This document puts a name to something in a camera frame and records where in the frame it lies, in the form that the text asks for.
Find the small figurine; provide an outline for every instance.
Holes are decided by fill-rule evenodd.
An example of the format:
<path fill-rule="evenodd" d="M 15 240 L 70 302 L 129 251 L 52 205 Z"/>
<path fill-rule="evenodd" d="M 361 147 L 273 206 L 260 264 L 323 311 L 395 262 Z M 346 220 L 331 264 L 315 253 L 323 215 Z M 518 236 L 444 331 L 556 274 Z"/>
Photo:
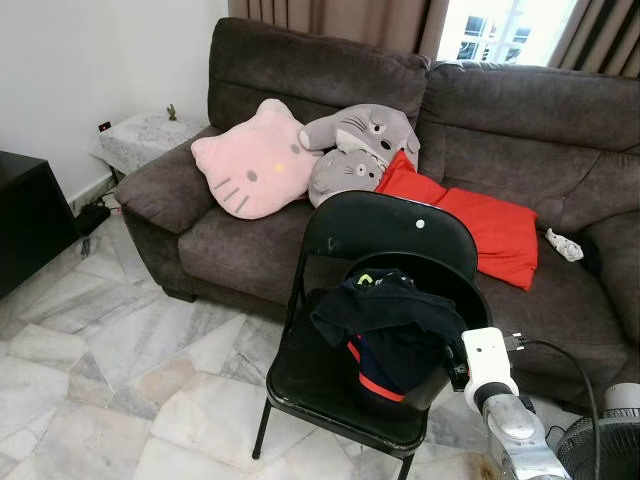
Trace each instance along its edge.
<path fill-rule="evenodd" d="M 169 106 L 167 107 L 167 112 L 169 112 L 169 120 L 171 120 L 172 122 L 178 120 L 176 118 L 176 109 L 173 108 L 173 103 L 169 104 Z"/>

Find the window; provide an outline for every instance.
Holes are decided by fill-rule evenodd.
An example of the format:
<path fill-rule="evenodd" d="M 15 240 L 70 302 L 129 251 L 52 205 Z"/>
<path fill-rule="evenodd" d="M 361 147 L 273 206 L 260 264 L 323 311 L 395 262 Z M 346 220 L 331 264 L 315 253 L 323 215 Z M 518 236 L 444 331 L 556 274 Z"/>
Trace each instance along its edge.
<path fill-rule="evenodd" d="M 451 0 L 438 60 L 546 65 L 576 0 Z"/>

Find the sofa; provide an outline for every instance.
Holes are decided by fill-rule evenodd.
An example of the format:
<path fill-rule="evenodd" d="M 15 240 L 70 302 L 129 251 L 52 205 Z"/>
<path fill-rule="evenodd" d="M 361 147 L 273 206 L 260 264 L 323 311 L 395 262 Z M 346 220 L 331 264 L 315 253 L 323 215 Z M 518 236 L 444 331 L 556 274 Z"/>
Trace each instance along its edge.
<path fill-rule="evenodd" d="M 419 173 L 518 203 L 539 216 L 539 266 L 525 292 L 478 273 L 505 333 L 557 343 L 590 375 L 598 401 L 639 382 L 640 86 L 635 79 L 543 67 L 427 58 L 226 18 L 213 32 L 210 126 L 127 176 L 116 191 L 154 280 L 177 298 L 284 319 L 313 208 L 295 201 L 240 220 L 214 201 L 190 151 L 195 138 L 249 119 L 265 98 L 302 123 L 360 103 L 402 110 L 420 140 Z M 543 237 L 579 233 L 598 247 L 599 274 L 569 263 Z M 334 284 L 344 262 L 313 259 L 308 288 Z M 531 346 L 511 355 L 521 389 L 586 405 L 579 373 Z"/>

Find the red pillow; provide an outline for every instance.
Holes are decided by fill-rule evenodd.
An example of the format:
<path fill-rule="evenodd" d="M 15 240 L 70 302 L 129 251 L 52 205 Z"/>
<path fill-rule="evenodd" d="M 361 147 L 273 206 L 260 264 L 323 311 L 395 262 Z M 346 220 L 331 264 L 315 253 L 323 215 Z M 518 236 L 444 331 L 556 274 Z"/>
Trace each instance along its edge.
<path fill-rule="evenodd" d="M 533 210 L 479 193 L 451 188 L 437 204 L 464 223 L 478 249 L 478 270 L 525 291 L 538 266 Z"/>
<path fill-rule="evenodd" d="M 447 189 L 416 173 L 406 154 L 398 152 L 384 172 L 376 192 L 435 205 Z"/>

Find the baseboard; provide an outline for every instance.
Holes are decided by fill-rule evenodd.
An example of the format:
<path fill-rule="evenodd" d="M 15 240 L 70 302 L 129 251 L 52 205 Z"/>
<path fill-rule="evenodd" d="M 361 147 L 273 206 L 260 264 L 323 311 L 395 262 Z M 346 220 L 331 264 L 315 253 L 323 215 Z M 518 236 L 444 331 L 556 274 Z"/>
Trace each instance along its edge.
<path fill-rule="evenodd" d="M 104 195 L 115 186 L 113 176 L 110 173 L 105 173 L 94 183 L 80 191 L 80 193 L 71 197 L 67 200 L 67 203 L 69 204 L 69 208 L 71 209 L 73 216 L 77 217 L 83 205 L 97 200 L 100 196 Z"/>

